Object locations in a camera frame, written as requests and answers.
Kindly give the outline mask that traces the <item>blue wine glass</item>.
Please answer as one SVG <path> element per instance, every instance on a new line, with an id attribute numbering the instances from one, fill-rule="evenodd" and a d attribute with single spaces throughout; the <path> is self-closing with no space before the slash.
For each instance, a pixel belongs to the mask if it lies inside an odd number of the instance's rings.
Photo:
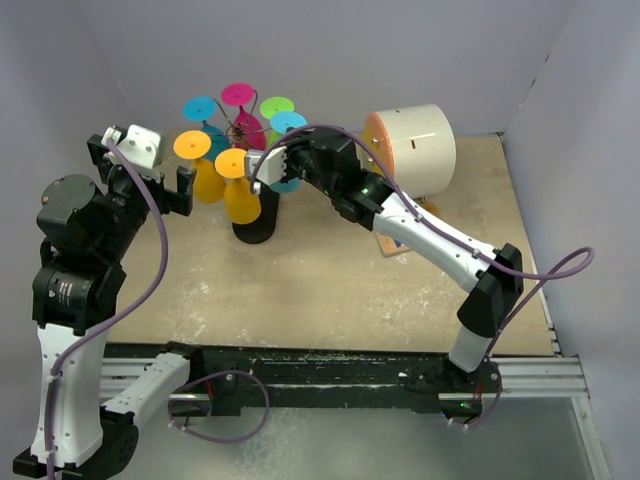
<path id="1" fill-rule="evenodd" d="M 209 96 L 192 97 L 182 108 L 184 118 L 191 122 L 200 122 L 201 130 L 209 136 L 211 147 L 204 157 L 211 161 L 214 161 L 220 153 L 230 147 L 227 135 L 220 128 L 208 122 L 216 113 L 217 108 L 216 101 Z"/>
<path id="2" fill-rule="evenodd" d="M 307 124 L 306 118 L 297 112 L 278 112 L 270 119 L 271 131 L 267 137 L 267 146 L 271 146 L 283 134 L 290 129 L 299 128 Z M 270 188 L 279 194 L 289 194 L 295 192 L 300 185 L 298 178 L 293 178 L 285 182 L 276 182 Z"/>

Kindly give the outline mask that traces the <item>pink plastic wine glass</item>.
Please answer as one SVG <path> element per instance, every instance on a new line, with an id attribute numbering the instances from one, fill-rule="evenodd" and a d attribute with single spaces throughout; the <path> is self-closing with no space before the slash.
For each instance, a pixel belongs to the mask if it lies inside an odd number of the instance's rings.
<path id="1" fill-rule="evenodd" d="M 264 150 L 265 131 L 255 115 L 258 103 L 257 90 L 245 82 L 232 83 L 223 89 L 221 99 L 226 105 L 238 108 L 238 114 L 231 127 L 233 145 L 245 150 Z"/>

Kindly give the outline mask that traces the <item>green plastic wine glass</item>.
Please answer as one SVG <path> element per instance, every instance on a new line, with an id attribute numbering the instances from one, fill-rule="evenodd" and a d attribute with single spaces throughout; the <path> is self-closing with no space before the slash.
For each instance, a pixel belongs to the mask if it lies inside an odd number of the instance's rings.
<path id="1" fill-rule="evenodd" d="M 287 97 L 272 96 L 262 101 L 259 110 L 262 117 L 269 121 L 267 145 L 270 146 L 287 131 L 286 120 L 295 111 L 295 104 Z"/>

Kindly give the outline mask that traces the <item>orange wine glass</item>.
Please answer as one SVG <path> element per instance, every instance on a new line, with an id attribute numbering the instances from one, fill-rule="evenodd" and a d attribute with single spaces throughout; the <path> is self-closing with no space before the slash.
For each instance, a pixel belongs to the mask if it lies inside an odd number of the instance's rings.
<path id="1" fill-rule="evenodd" d="M 205 158 L 211 146 L 211 138 L 200 130 L 185 131 L 173 143 L 174 153 L 183 160 L 191 161 L 191 168 L 196 172 L 194 196 L 204 204 L 220 201 L 226 188 L 223 177 L 215 170 L 213 163 Z"/>
<path id="2" fill-rule="evenodd" d="M 229 148 L 221 152 L 214 163 L 217 173 L 227 181 L 223 194 L 227 216 L 239 225 L 250 224 L 261 214 L 259 197 L 249 192 L 245 155 L 243 149 Z"/>

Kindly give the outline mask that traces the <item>metal wine glass rack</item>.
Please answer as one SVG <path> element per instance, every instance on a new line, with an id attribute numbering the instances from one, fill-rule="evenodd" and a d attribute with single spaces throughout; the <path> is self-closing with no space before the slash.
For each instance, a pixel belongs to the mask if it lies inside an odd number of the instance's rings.
<path id="1" fill-rule="evenodd" d="M 260 102 L 258 100 L 257 107 L 255 110 L 258 110 L 260 113 Z M 232 122 L 230 121 L 230 126 L 226 130 L 226 135 L 230 141 L 229 148 L 237 148 L 233 145 L 232 141 Z M 266 135 L 266 147 L 267 146 L 267 135 L 269 133 L 270 127 L 263 126 Z M 238 240 L 245 244 L 255 245 L 260 244 L 267 241 L 274 233 L 276 223 L 277 223 L 277 215 L 279 208 L 279 200 L 280 194 L 274 192 L 268 187 L 261 187 L 261 192 L 259 195 L 256 195 L 260 199 L 261 204 L 261 214 L 257 220 L 250 224 L 239 225 L 231 222 L 231 227 L 234 235 Z"/>

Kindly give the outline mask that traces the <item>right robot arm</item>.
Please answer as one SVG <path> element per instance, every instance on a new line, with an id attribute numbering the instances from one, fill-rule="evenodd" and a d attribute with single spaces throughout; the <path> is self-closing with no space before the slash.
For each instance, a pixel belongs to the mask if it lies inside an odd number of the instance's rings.
<path id="1" fill-rule="evenodd" d="M 444 376 L 452 389 L 469 390 L 522 295 L 520 250 L 471 238 L 410 200 L 391 180 L 363 168 L 354 136 L 316 128 L 295 134 L 285 145 L 288 176 L 322 192 L 344 219 L 408 246 L 467 292 L 457 311 L 461 326 Z"/>

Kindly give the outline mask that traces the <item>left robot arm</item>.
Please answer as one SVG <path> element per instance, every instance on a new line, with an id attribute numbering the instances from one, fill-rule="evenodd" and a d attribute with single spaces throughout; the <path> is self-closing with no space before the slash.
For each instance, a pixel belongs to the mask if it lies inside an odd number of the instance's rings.
<path id="1" fill-rule="evenodd" d="M 202 387 L 206 369 L 194 348 L 169 345 L 123 392 L 101 397 L 109 330 L 125 280 L 122 259 L 148 217 L 188 215 L 192 170 L 176 171 L 168 190 L 160 166 L 165 141 L 138 125 L 111 127 L 87 142 L 100 177 L 53 181 L 36 222 L 43 232 L 41 267 L 32 284 L 42 359 L 38 428 L 13 462 L 33 479 L 107 479 L 130 462 L 141 430 L 178 387 Z"/>

